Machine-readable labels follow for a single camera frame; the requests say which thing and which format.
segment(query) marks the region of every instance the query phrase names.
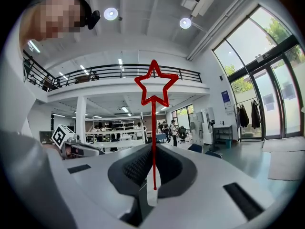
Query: white mat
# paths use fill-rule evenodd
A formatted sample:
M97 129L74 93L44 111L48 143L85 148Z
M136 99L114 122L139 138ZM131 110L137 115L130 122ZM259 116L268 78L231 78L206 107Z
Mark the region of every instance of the white mat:
M294 152L305 151L305 138L302 136L265 140L263 152Z
M305 151L272 152L268 179L295 181L303 178Z

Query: handrail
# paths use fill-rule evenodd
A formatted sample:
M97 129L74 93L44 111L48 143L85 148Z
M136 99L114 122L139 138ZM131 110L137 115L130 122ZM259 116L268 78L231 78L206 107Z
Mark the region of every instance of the handrail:
M145 75L149 68L149 64L109 64L86 68L85 74L83 69L79 69L63 76L54 77L47 70L42 68L32 56L26 51L23 53L28 57L24 58L24 67L27 73L27 80L42 88L44 91L52 91L63 86L84 83L89 81L102 80L105 78L134 78ZM187 69L180 69L170 66L159 66L164 73L175 73L181 80L201 82L200 73ZM158 77L155 70L152 73L153 78Z

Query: gray floor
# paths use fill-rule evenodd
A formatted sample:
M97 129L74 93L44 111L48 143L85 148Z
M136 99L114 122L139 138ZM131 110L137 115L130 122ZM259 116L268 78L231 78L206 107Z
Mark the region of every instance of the gray floor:
M178 147L188 149L191 143L178 143ZM240 142L237 146L232 145L226 149L225 145L217 145L223 159L238 169L251 176L261 186L268 189L275 199L294 193L299 185L299 181L282 181L268 179L271 154L262 151L262 142ZM206 152L209 146L203 147Z

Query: blue chair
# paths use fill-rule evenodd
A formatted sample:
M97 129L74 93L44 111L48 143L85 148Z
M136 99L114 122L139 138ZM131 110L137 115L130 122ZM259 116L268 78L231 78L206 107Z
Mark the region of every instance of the blue chair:
M188 150L197 152L197 153L202 153L203 152L203 147L201 145L193 143Z
M205 152L205 155L210 155L210 156L214 156L214 157L216 157L216 158L223 158L220 154L217 154L217 153L215 153L215 152L212 152L212 151L210 151L210 150L208 150L208 151L206 151Z

